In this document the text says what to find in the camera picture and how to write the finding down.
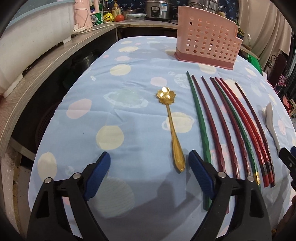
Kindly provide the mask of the dark maroon chopstick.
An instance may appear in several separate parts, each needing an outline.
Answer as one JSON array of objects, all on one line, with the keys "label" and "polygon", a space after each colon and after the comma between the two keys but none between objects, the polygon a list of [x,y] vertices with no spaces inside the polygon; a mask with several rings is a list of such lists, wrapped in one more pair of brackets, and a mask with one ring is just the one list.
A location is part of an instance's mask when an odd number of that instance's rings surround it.
[{"label": "dark maroon chopstick", "polygon": [[267,142],[267,139],[266,139],[266,136],[265,136],[265,133],[263,131],[263,128],[262,128],[262,125],[251,105],[251,103],[249,102],[248,98],[246,97],[246,95],[244,94],[243,90],[241,89],[241,87],[239,86],[239,84],[236,82],[235,83],[236,87],[238,88],[238,90],[240,91],[240,93],[242,94],[244,100],[246,101],[253,117],[254,117],[254,120],[256,122],[256,125],[258,127],[258,130],[260,132],[260,136],[261,136],[261,139],[262,139],[262,142],[264,144],[264,149],[265,149],[265,152],[266,152],[266,155],[268,157],[268,168],[269,168],[269,171],[271,172],[272,176],[273,176],[273,181],[271,182],[271,186],[274,187],[275,186],[275,173],[274,173],[274,167],[273,167],[273,162],[272,162],[272,158],[271,158],[271,155],[270,155],[270,150],[269,150],[269,147],[268,147],[268,142]]}]

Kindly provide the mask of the white ceramic soup spoon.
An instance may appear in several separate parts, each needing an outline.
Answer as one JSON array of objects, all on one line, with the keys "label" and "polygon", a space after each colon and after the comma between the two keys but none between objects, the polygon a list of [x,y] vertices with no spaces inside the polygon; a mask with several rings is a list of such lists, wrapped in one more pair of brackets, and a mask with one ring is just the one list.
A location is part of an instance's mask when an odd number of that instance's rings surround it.
[{"label": "white ceramic soup spoon", "polygon": [[273,124],[273,106],[272,106],[271,102],[269,102],[266,105],[265,109],[262,111],[262,115],[264,117],[266,128],[268,129],[269,133],[273,137],[277,153],[279,153],[280,152],[280,142],[279,142],[279,139],[278,139],[278,136],[276,134],[274,124]]}]

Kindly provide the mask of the gold flower spoon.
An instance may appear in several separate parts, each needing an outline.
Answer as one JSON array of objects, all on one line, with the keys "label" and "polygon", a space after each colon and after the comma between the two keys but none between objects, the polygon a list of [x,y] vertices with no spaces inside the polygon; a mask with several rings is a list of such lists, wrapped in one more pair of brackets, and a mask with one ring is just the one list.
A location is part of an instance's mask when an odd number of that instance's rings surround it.
[{"label": "gold flower spoon", "polygon": [[156,97],[159,100],[159,103],[166,106],[166,111],[168,113],[169,125],[170,125],[170,132],[171,132],[171,146],[173,151],[173,160],[175,167],[181,173],[185,170],[186,161],[185,157],[177,137],[173,117],[171,114],[170,105],[175,102],[176,94],[173,90],[170,90],[168,87],[164,86],[156,93]]}]

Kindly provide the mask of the wooden kitchen counter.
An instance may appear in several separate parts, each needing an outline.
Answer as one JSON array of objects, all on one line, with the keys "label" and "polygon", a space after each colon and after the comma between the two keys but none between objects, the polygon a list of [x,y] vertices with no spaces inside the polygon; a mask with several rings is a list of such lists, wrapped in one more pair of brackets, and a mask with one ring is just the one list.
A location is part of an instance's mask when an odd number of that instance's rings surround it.
[{"label": "wooden kitchen counter", "polygon": [[60,45],[43,56],[20,80],[10,95],[1,99],[1,157],[5,156],[11,134],[24,108],[38,88],[61,64],[105,33],[116,31],[118,28],[133,27],[177,29],[177,24],[149,20],[103,24],[98,28],[79,33],[66,44]]}]

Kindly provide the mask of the green chopstick gold band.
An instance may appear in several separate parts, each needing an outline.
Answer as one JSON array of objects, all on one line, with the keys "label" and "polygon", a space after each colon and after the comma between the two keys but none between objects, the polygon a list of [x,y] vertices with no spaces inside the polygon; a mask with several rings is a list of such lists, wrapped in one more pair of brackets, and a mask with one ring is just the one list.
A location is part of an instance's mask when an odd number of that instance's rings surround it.
[{"label": "green chopstick gold band", "polygon": [[219,93],[222,102],[227,110],[229,118],[234,128],[234,132],[239,144],[239,149],[241,152],[242,162],[244,166],[245,176],[251,176],[254,178],[258,187],[260,188],[260,176],[258,173],[258,168],[253,157],[252,148],[248,140],[245,128],[241,123],[241,120],[236,112],[236,109],[233,107],[231,101],[229,100],[227,94],[222,90],[219,84],[213,77],[210,77],[211,82]]}]

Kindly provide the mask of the blue planet pattern tablecloth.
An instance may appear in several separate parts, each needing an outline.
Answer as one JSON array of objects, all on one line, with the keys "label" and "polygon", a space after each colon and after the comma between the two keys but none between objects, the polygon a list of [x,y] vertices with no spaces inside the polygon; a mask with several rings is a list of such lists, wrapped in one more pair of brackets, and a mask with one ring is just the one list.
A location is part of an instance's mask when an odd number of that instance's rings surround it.
[{"label": "blue planet pattern tablecloth", "polygon": [[67,179],[103,152],[111,166],[89,207],[109,240],[190,240],[205,216],[203,194],[190,168],[178,173],[171,153],[166,107],[157,91],[175,92],[170,106],[187,155],[203,153],[197,113],[187,76],[194,75],[213,116],[226,171],[232,174],[226,138],[211,97],[212,77],[224,79],[250,115],[265,123],[273,106],[280,145],[295,146],[295,129],[265,78],[238,57],[233,70],[178,61],[176,39],[143,36],[118,41],[74,83],[59,104],[39,145],[28,201],[33,206],[47,177]]}]

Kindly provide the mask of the green plastic bag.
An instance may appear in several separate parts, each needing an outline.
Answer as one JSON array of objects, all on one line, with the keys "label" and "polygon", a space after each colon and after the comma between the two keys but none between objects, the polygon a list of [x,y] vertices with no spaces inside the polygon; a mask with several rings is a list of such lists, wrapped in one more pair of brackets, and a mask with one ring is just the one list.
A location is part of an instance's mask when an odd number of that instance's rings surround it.
[{"label": "green plastic bag", "polygon": [[252,55],[247,55],[247,61],[260,73],[262,74],[262,67],[259,61]]}]

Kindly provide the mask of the beige hanging curtain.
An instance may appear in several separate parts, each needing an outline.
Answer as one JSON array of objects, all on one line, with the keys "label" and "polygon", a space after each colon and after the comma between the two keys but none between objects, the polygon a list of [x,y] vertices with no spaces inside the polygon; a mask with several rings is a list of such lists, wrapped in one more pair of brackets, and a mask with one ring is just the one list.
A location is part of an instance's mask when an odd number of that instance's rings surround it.
[{"label": "beige hanging curtain", "polygon": [[271,55],[290,52],[292,28],[271,1],[239,1],[238,23],[245,32],[243,44],[259,57],[262,67]]}]

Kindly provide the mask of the pink perforated utensil holder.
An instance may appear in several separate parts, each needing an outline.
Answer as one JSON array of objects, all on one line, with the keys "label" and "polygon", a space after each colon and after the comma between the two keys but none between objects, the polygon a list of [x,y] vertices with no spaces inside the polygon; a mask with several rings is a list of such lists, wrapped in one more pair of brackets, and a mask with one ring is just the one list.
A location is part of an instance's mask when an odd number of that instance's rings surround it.
[{"label": "pink perforated utensil holder", "polygon": [[191,6],[178,7],[175,57],[233,70],[242,40],[238,26],[215,13]]}]

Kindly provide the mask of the pink electric kettle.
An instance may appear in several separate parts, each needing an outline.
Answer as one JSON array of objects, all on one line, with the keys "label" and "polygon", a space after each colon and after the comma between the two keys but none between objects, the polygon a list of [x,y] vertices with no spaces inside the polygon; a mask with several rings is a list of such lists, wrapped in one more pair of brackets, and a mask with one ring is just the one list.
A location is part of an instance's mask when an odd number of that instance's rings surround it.
[{"label": "pink electric kettle", "polygon": [[88,0],[75,1],[74,18],[77,29],[89,29],[92,27],[90,13],[90,4]]}]

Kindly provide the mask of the clear food container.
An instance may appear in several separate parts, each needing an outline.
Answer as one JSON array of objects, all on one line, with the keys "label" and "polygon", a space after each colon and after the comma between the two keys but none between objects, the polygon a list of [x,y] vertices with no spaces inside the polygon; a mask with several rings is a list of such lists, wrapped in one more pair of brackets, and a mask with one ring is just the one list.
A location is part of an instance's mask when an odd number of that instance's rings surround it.
[{"label": "clear food container", "polygon": [[143,21],[147,15],[145,13],[140,14],[127,14],[126,20],[127,21]]}]

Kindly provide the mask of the silver rice cooker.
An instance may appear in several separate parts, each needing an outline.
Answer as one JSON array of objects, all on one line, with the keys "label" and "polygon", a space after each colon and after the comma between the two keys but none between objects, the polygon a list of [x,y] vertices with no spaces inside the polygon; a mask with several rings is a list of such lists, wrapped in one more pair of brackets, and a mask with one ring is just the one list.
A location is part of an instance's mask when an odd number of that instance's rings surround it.
[{"label": "silver rice cooker", "polygon": [[172,20],[174,5],[171,1],[148,0],[145,2],[146,18],[149,20]]}]

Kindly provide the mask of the stainless steel steamer pot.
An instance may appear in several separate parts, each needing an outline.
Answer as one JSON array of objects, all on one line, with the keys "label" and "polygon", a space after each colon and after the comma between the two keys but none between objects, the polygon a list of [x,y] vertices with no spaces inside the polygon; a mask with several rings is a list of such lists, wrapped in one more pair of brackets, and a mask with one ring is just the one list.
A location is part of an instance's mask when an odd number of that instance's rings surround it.
[{"label": "stainless steel steamer pot", "polygon": [[219,0],[188,0],[188,6],[218,14]]}]

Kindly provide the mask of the yellow snack packet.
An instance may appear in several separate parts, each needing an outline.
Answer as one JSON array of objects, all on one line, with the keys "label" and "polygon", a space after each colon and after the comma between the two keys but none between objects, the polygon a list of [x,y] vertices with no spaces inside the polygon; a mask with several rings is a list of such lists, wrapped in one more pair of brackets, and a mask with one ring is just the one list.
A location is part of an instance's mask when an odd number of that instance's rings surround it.
[{"label": "yellow snack packet", "polygon": [[112,13],[106,13],[103,16],[103,20],[105,23],[115,22],[115,17],[112,15]]}]

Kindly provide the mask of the navy floral backsplash cloth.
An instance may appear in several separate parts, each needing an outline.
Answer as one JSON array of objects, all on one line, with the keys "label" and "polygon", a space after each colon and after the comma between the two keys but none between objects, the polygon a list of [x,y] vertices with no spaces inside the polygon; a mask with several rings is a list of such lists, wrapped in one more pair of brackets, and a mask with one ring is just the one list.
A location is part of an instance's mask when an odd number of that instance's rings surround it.
[{"label": "navy floral backsplash cloth", "polygon": [[117,0],[117,4],[124,10],[126,9],[138,9],[140,12],[145,10],[144,0]]}]

